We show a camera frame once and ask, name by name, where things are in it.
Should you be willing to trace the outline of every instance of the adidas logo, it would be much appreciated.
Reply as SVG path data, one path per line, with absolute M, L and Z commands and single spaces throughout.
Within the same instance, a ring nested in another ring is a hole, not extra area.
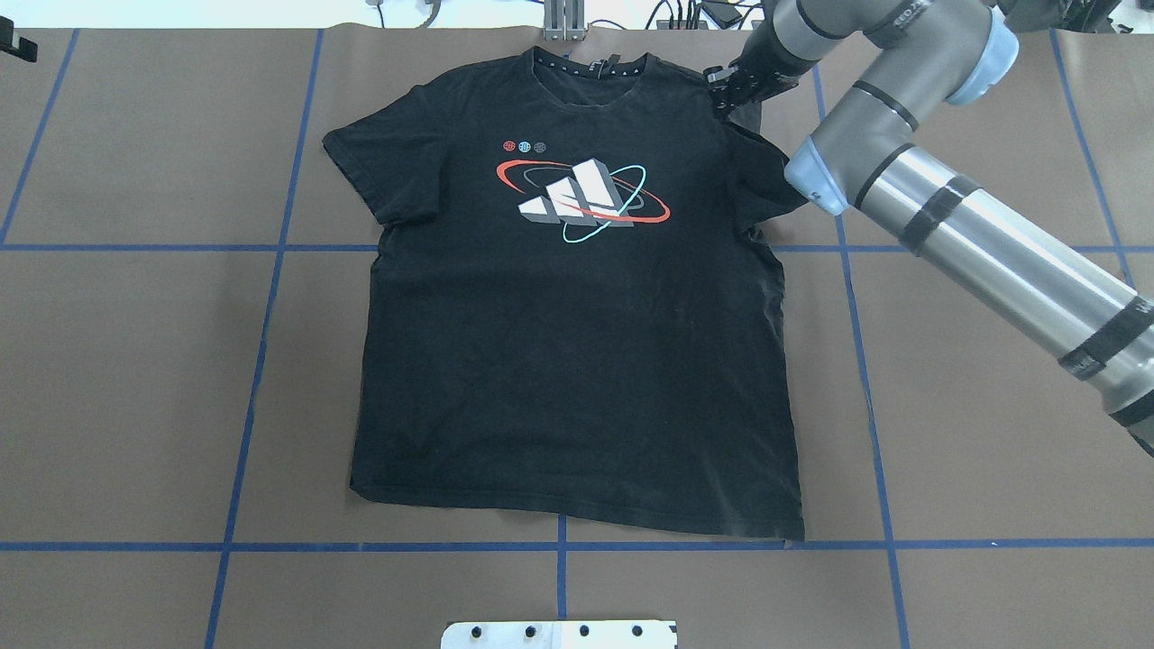
M 625 208 L 617 192 L 617 185 L 605 164 L 598 159 L 589 159 L 575 165 L 572 173 L 572 178 L 562 178 L 547 185 L 546 196 L 538 196 L 517 206 L 520 215 L 533 223 L 634 226 L 630 221 L 614 221 L 600 216 L 629 216 L 629 209 Z

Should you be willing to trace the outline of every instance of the light blue joint cap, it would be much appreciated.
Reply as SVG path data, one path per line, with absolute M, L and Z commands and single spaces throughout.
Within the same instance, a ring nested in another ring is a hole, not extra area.
M 805 143 L 786 165 L 786 180 L 794 186 L 794 189 L 833 216 L 838 216 L 849 207 L 846 193 L 838 187 L 838 181 L 833 179 L 830 167 L 822 159 L 812 137 L 805 139 Z
M 982 57 L 977 59 L 977 64 L 966 82 L 953 95 L 945 98 L 954 106 L 965 106 L 986 95 L 991 85 L 1002 81 L 1002 77 L 1010 72 L 1010 67 L 1018 58 L 1018 37 L 1005 25 L 1005 16 L 1002 15 L 1002 12 L 995 12 L 992 7 L 990 13 L 994 15 L 994 20 L 990 21 L 990 36 L 986 40 Z

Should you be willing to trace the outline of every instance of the black tape band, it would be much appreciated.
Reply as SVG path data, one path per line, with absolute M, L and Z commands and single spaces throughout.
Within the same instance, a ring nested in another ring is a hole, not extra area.
M 1126 349 L 1154 324 L 1154 304 L 1134 296 L 1130 304 L 1073 351 L 1058 359 L 1058 365 L 1085 381 L 1106 370 L 1106 364 Z
M 922 209 L 917 210 L 914 218 L 906 224 L 906 229 L 901 231 L 898 240 L 901 241 L 902 246 L 906 246 L 906 249 L 921 256 L 926 239 L 929 239 L 943 221 L 950 218 L 953 210 L 958 209 L 961 201 L 966 200 L 966 196 L 981 188 L 981 185 L 965 176 L 954 176 L 945 184 L 945 187 L 934 192 L 930 200 L 926 201 Z
M 874 170 L 874 173 L 869 174 L 869 178 L 865 179 L 865 184 L 862 185 L 861 191 L 857 192 L 857 197 L 854 200 L 855 208 L 862 209 L 862 201 L 865 200 L 865 194 L 869 193 L 869 188 L 872 187 L 875 182 L 877 182 L 877 179 L 881 178 L 883 173 L 885 173 L 885 170 L 891 164 L 893 164 L 893 161 L 898 159 L 898 156 L 905 154 L 906 151 L 913 148 L 914 144 L 912 142 L 906 142 L 905 144 L 894 149 L 893 152 L 891 152 L 889 156 L 885 156 L 885 159 L 882 161 L 882 164 L 877 165 L 877 169 Z
M 1110 413 L 1110 418 L 1129 428 L 1152 415 L 1154 415 L 1154 390 L 1122 410 Z
M 891 111 L 898 113 L 898 117 L 906 120 L 906 124 L 909 125 L 911 130 L 917 130 L 917 118 L 915 118 L 914 114 L 906 109 L 906 106 L 902 106 L 901 102 L 891 97 L 889 92 L 867 81 L 857 81 L 853 87 L 874 97 L 878 102 L 882 102 Z
M 822 38 L 829 38 L 830 40 L 841 40 L 844 38 L 848 38 L 849 33 L 853 33 L 853 32 L 842 35 L 830 33 L 829 31 L 825 31 L 824 29 L 814 24 L 814 21 L 810 20 L 809 17 L 809 14 L 805 13 L 805 7 L 802 6 L 801 0 L 794 0 L 794 5 L 797 7 L 797 15 L 801 16 L 801 20 L 802 22 L 805 23 L 805 27 L 811 29 L 814 33 L 820 36 Z
M 885 50 L 906 37 L 906 29 L 914 24 L 934 0 L 901 0 L 892 12 L 862 33 L 870 43 Z

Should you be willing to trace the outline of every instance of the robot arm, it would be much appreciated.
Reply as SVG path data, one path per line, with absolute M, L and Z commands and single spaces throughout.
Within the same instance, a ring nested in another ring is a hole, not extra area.
M 720 114 L 796 85 L 844 38 L 882 53 L 786 167 L 831 214 L 850 204 L 938 267 L 1077 379 L 1154 455 L 1154 304 L 911 142 L 943 100 L 966 104 L 1009 70 L 1018 40 L 977 0 L 774 0 L 729 68 Z

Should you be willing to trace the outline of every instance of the black clamp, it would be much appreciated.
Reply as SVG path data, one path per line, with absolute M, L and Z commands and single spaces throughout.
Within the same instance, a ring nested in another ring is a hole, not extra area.
M 778 72 L 754 74 L 734 61 L 727 68 L 713 66 L 702 73 L 713 99 L 713 112 L 725 118 L 737 106 L 764 102 L 797 87 L 797 75 Z
M 10 20 L 0 16 L 0 51 L 7 52 L 17 59 L 24 59 L 30 64 L 36 62 L 38 47 L 36 43 L 22 37 L 16 32 L 16 25 Z

